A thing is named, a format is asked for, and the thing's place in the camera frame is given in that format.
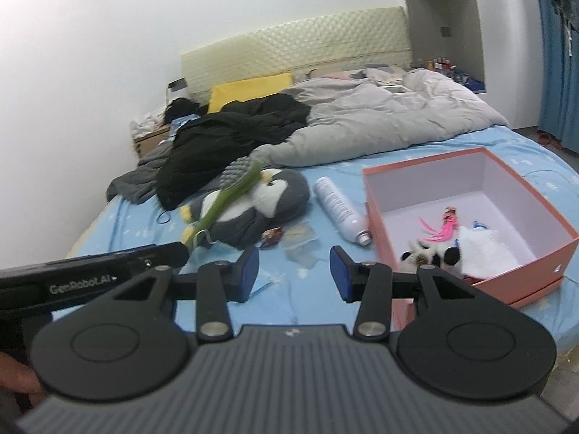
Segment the panda plush toy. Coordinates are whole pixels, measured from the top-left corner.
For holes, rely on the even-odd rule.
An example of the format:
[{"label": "panda plush toy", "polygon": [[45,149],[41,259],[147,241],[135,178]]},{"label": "panda plush toy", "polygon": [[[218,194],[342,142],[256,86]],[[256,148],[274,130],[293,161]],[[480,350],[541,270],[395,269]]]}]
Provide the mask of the panda plush toy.
[{"label": "panda plush toy", "polygon": [[[199,244],[221,241],[239,249],[260,241],[263,232],[300,216],[310,198],[306,178],[293,169],[268,168],[247,193],[234,201],[209,228],[199,235]],[[179,213],[186,223],[200,220],[211,208],[219,191],[203,194]]]},{"label": "panda plush toy", "polygon": [[432,264],[462,278],[460,273],[460,250],[454,242],[430,243],[424,240],[410,242],[410,251],[400,258],[400,271],[416,273],[416,268]]}]

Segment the white spray can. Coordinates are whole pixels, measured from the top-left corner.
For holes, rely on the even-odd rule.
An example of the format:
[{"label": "white spray can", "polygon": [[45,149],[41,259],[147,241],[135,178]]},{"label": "white spray can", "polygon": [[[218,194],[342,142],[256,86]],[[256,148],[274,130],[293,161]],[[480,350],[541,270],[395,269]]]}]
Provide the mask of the white spray can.
[{"label": "white spray can", "polygon": [[366,217],[355,209],[330,178],[319,178],[314,185],[314,192],[346,240],[362,246],[372,242]]}]

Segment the blue curtain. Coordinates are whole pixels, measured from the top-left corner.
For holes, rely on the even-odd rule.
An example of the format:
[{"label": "blue curtain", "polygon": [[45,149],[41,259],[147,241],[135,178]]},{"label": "blue curtain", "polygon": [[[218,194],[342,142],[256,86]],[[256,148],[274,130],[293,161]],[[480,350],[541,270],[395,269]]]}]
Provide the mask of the blue curtain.
[{"label": "blue curtain", "polygon": [[539,0],[539,7],[544,84],[538,129],[559,139],[563,147],[579,153],[579,34],[571,31],[573,56],[569,57],[561,16],[551,0]]}]

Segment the orange box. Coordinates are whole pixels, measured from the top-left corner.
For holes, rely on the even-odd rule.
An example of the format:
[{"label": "orange box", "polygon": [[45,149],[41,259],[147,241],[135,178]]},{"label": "orange box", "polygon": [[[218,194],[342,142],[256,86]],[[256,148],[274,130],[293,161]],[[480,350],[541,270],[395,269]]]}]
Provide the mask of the orange box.
[{"label": "orange box", "polygon": [[[409,241],[425,237],[419,218],[441,223],[446,207],[458,220],[497,230],[519,267],[475,284],[520,308],[555,290],[579,234],[528,182],[485,148],[410,159],[363,170],[370,229],[378,261],[399,270]],[[413,318],[412,301],[393,303],[393,323]]]}]

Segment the human hand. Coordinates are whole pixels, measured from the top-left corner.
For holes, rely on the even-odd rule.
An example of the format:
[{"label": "human hand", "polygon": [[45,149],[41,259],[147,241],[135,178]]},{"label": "human hand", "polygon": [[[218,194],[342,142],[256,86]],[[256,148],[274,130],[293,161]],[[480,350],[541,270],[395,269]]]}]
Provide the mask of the human hand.
[{"label": "human hand", "polygon": [[33,405],[40,403],[45,397],[36,374],[3,352],[0,352],[0,388],[28,395]]}]

